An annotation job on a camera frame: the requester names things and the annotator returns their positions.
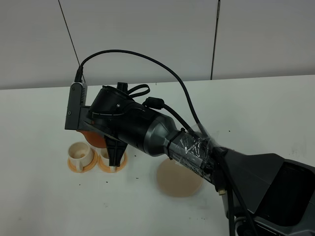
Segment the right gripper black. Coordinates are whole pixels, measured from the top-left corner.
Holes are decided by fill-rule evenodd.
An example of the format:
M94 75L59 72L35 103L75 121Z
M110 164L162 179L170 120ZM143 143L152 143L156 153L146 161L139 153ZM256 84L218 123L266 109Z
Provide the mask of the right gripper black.
M103 86L88 109L85 123L105 138L109 166L119 167L130 145L144 152L145 135L157 112L136 102L134 98L149 93L148 85L128 90L128 83L118 82L117 88Z

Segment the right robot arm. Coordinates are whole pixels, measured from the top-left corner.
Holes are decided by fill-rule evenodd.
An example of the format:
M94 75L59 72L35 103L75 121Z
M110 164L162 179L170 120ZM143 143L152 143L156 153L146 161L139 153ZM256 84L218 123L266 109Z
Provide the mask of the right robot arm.
M213 184L223 196L231 235L314 235L314 167L221 147L202 124L190 127L162 99L140 104L134 98L132 91L104 86L86 111L86 125L150 156L165 154Z

